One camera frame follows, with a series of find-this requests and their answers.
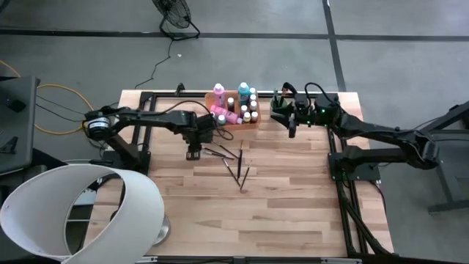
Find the black floor fan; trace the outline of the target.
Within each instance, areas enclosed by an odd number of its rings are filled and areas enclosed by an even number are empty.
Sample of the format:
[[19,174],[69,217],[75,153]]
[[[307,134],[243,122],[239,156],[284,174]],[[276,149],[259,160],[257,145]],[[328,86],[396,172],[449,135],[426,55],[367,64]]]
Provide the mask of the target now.
[[[172,41],[182,41],[189,39],[198,39],[201,32],[192,22],[191,11],[186,0],[150,0],[160,14],[163,16],[159,29],[160,32],[171,39]],[[194,35],[179,35],[171,32],[169,29],[163,28],[164,24],[168,22],[177,29],[187,29],[192,26],[196,33]]]

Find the silver metal lamp base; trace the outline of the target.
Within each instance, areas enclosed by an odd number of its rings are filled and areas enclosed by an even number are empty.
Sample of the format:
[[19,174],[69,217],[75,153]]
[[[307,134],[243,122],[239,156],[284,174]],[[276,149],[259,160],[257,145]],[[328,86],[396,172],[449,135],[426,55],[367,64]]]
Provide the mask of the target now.
[[158,245],[164,243],[165,240],[169,237],[170,233],[171,233],[171,223],[169,221],[169,217],[167,215],[165,215],[164,218],[163,218],[162,227],[161,227],[160,232],[158,233],[158,236],[156,237],[153,245],[158,246]]

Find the grey desk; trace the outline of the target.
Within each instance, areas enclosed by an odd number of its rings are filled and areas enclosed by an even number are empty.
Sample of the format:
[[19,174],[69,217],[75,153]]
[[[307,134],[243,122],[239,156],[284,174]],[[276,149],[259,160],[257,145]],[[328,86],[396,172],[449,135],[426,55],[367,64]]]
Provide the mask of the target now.
[[0,147],[12,137],[18,137],[15,154],[0,153],[0,175],[25,168],[32,162],[38,84],[39,79],[34,76],[0,77],[0,87],[26,104],[18,113],[0,104]]

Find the black wedge-shaped object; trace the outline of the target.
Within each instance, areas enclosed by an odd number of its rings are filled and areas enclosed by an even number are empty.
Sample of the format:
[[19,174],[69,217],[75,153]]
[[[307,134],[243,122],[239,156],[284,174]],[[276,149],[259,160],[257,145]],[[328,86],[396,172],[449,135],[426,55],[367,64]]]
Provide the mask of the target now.
[[18,142],[18,137],[12,137],[7,143],[0,147],[0,153],[3,154],[15,154],[15,148]]

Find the thick black paintbrush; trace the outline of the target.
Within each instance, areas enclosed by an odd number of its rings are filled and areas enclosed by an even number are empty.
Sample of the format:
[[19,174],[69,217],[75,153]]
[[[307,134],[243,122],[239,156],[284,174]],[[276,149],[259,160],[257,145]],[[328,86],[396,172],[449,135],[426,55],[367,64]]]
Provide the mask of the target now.
[[223,161],[225,167],[228,169],[229,174],[232,176],[232,178],[234,179],[234,181],[236,182],[236,184],[240,187],[239,180],[237,179],[237,177],[235,176],[234,172],[232,171],[232,169],[231,169],[230,166],[228,165],[226,159],[225,159],[225,158],[222,158],[222,161]]

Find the white cylindrical lampshade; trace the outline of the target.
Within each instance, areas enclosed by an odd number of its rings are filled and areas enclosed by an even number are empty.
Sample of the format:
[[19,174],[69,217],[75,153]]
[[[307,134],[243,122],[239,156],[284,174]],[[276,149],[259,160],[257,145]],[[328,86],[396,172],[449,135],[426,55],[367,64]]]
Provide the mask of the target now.
[[[89,185],[112,174],[125,185],[120,209],[87,246],[71,253],[65,235],[71,207]],[[135,264],[156,243],[164,216],[163,198],[147,176],[73,164],[43,172],[17,187],[1,207],[0,225],[22,249],[61,264]]]

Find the paintbrush with light tip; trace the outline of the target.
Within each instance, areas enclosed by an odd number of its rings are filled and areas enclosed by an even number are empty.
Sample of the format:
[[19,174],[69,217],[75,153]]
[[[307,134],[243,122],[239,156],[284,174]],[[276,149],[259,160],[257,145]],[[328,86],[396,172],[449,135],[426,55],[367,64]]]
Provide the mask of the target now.
[[244,140],[241,139],[240,142],[240,149],[239,149],[239,156],[237,160],[237,181],[239,182],[240,179],[240,174],[241,174],[241,168],[243,164],[243,145],[244,145]]

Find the pink paint bottle white cap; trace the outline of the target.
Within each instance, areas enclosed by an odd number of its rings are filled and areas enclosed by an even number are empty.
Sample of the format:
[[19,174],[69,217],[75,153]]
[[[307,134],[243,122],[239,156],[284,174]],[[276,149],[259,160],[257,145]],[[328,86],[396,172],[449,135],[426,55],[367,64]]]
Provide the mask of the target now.
[[233,111],[229,111],[217,105],[211,105],[210,111],[212,111],[217,117],[223,115],[227,123],[233,125],[239,125],[243,123],[243,119]]
[[213,94],[215,96],[215,105],[224,107],[225,89],[222,84],[217,83],[213,87]]

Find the thin dark paintbrush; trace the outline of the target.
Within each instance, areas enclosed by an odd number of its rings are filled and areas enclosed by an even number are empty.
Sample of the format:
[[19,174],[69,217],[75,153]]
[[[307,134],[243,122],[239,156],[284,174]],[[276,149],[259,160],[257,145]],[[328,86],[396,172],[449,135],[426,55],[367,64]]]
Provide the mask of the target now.
[[216,152],[214,150],[210,150],[209,148],[203,147],[202,149],[204,150],[204,152],[206,154],[218,156],[218,157],[221,157],[221,158],[226,158],[226,159],[229,159],[229,160],[234,160],[234,158],[232,158],[232,157],[226,156],[226,155],[224,155],[222,153],[219,153],[219,152]]
[[217,143],[217,142],[213,142],[213,144],[216,144],[217,146],[219,146],[221,149],[225,150],[226,152],[228,152],[231,156],[233,156],[234,158],[236,159],[239,159],[239,156],[234,154],[232,151],[230,151],[229,149],[227,149],[226,147],[224,147],[223,145]]

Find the black metal stand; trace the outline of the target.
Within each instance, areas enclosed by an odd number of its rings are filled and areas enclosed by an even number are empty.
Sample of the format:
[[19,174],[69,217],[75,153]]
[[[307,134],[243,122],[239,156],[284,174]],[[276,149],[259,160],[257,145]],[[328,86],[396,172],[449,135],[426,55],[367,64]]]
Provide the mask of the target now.
[[446,201],[428,207],[430,213],[469,209],[469,194],[460,180],[469,180],[469,101],[455,105],[423,128],[440,145],[436,168]]

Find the black flat device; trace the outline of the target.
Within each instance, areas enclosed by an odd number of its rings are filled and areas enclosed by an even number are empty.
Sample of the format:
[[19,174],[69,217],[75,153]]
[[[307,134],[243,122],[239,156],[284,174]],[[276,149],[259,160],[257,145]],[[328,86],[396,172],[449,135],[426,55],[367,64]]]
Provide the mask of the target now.
[[0,87],[0,104],[17,113],[26,108],[26,104],[23,101],[11,95],[3,87]]

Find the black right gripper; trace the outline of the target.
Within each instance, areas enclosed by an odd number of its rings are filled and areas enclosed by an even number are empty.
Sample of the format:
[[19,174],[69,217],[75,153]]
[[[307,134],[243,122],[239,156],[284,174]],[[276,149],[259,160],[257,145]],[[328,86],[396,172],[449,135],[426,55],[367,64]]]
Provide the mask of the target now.
[[289,138],[295,138],[297,125],[319,125],[318,116],[314,107],[309,104],[291,104],[281,107],[273,107],[270,110],[270,118],[288,127]]

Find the green plastic cup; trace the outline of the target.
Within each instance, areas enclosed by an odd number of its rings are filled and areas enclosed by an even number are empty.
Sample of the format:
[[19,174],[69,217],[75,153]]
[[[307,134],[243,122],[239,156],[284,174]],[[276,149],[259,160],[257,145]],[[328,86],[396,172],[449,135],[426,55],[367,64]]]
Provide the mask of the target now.
[[270,100],[270,117],[272,119],[284,119],[287,116],[288,102],[283,96],[274,95]]

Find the large teal paint bottle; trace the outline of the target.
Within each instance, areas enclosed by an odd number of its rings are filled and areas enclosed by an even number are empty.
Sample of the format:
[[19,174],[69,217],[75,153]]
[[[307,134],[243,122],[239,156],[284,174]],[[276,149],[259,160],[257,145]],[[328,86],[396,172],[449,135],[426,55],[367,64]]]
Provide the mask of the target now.
[[238,86],[237,92],[240,106],[247,105],[251,95],[249,85],[245,82],[241,82]]

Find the grey handled paintbrush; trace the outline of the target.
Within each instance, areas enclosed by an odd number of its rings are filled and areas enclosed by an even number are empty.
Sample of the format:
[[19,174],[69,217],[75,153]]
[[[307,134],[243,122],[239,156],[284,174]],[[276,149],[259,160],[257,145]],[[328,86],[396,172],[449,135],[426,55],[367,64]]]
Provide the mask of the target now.
[[248,165],[248,168],[247,168],[246,171],[245,171],[245,174],[244,174],[244,176],[243,176],[243,180],[242,180],[242,182],[241,182],[241,184],[240,184],[240,191],[243,190],[243,187],[244,187],[245,182],[246,182],[246,178],[248,177],[248,173],[250,172],[250,168],[251,168],[251,164]]

